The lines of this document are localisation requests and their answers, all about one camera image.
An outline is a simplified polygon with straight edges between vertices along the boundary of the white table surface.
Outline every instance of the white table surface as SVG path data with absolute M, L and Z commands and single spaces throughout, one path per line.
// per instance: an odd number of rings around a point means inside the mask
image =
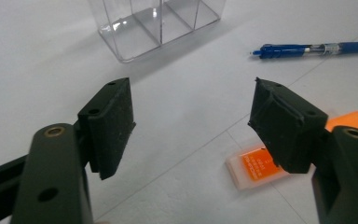
M 122 64 L 87 0 L 0 0 L 0 164 L 34 133 L 76 121 L 102 87 L 131 79 L 137 122 L 117 174 L 89 173 L 95 220 L 111 223 L 318 223 L 307 175 L 237 191 L 224 161 L 260 143 L 246 123 L 255 78 L 330 116 L 358 110 L 358 55 L 260 61 L 263 44 L 358 41 L 358 1 L 227 0 L 223 18 Z

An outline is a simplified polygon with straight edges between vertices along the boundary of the blue pen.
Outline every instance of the blue pen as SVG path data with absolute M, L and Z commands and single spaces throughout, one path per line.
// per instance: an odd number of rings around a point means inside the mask
M 266 44 L 260 50 L 252 52 L 260 59 L 293 58 L 306 55 L 332 55 L 358 53 L 358 42 L 344 42 L 320 45 L 271 45 Z

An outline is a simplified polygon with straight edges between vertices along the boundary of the screw hole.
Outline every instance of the screw hole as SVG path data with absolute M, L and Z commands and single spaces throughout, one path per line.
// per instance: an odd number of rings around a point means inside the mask
M 354 130 L 354 129 L 344 129 L 344 133 L 346 133 L 347 135 L 354 137 L 354 138 L 358 138 L 358 131 Z
M 100 112 L 99 109 L 91 109 L 91 110 L 89 111 L 89 114 L 98 114 L 99 112 Z
M 58 190 L 56 188 L 45 189 L 39 194 L 37 200 L 41 203 L 45 203 L 55 198 L 57 194 Z
M 63 127 L 52 127 L 45 131 L 46 137 L 55 137 L 61 135 L 65 129 Z

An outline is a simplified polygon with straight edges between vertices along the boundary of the orange label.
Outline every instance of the orange label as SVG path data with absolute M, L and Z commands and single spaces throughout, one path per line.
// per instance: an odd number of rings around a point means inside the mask
M 282 171 L 281 167 L 275 165 L 271 155 L 265 148 L 242 154 L 241 157 L 246 171 L 254 181 Z
M 358 111 L 328 120 L 325 128 L 327 131 L 332 132 L 333 129 L 338 125 L 358 128 Z

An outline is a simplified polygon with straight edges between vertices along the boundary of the transparent acrylic box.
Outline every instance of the transparent acrylic box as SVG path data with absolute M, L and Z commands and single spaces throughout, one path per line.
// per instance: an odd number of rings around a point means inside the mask
M 98 31 L 128 63 L 219 21 L 226 0 L 89 0 Z

